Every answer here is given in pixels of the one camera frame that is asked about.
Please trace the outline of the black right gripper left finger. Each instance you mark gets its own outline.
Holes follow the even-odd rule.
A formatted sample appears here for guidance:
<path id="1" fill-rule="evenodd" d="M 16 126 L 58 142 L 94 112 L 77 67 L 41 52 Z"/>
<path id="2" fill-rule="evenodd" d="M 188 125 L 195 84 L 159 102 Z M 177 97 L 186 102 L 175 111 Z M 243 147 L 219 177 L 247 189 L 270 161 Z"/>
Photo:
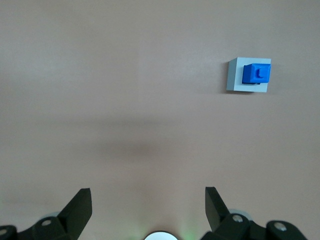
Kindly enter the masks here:
<path id="1" fill-rule="evenodd" d="M 92 194 L 80 189 L 56 215 L 47 216 L 28 229 L 18 232 L 14 225 L 2 225 L 2 240 L 77 240 L 92 216 Z"/>

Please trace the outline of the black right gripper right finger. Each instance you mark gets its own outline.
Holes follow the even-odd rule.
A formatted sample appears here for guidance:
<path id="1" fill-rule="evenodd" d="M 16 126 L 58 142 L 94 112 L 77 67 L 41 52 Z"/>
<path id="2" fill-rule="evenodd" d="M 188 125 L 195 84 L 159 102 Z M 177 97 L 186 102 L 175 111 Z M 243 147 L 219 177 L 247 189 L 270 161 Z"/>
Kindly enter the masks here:
<path id="1" fill-rule="evenodd" d="M 231 213 L 215 187 L 205 188 L 205 213 L 211 231 L 203 240 L 305 240 L 293 224 L 271 220 L 265 227 L 241 213 Z"/>

